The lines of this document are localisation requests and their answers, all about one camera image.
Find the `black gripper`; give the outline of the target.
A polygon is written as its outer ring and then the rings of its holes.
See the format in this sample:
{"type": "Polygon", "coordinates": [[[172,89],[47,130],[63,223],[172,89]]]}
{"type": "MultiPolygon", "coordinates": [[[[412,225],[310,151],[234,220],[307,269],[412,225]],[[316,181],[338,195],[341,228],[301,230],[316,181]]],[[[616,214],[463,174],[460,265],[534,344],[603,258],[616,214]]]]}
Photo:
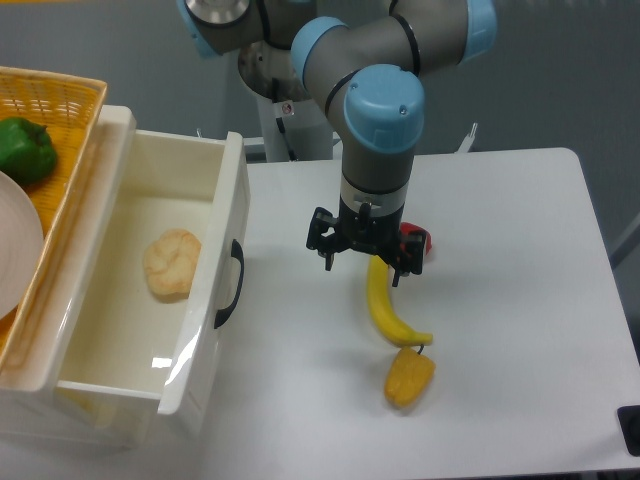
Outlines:
{"type": "Polygon", "coordinates": [[[402,277],[420,275],[424,263],[423,237],[409,237],[408,252],[401,248],[403,212],[401,206],[388,215],[375,216],[373,204],[365,204],[354,212],[340,201],[339,215],[334,217],[323,207],[317,207],[310,221],[306,248],[324,259],[326,271],[332,269],[334,255],[345,250],[378,255],[391,262],[392,286],[397,287],[402,277]]]}

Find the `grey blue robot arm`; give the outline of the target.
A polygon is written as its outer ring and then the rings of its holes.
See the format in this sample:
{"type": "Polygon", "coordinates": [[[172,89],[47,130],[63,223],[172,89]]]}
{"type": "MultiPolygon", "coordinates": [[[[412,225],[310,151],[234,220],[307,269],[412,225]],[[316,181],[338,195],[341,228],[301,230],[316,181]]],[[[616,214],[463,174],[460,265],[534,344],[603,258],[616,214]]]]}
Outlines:
{"type": "Polygon", "coordinates": [[[388,14],[352,28],[313,1],[182,1],[198,49],[221,55],[256,43],[283,52],[266,69],[272,86],[303,88],[343,144],[337,214],[317,208],[307,247],[326,262],[345,250],[380,257],[396,277],[420,274],[425,230],[401,226],[415,147],[425,122],[420,76],[488,51],[490,1],[394,1],[388,14]]]}

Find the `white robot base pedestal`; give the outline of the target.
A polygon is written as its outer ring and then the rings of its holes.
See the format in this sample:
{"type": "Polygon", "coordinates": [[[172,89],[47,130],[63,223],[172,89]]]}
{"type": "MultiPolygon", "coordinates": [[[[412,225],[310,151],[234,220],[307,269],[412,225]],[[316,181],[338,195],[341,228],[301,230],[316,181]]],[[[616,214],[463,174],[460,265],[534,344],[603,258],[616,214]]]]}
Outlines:
{"type": "Polygon", "coordinates": [[[333,157],[334,131],[297,77],[288,50],[253,43],[240,50],[238,71],[257,104],[267,161],[333,157]]]}

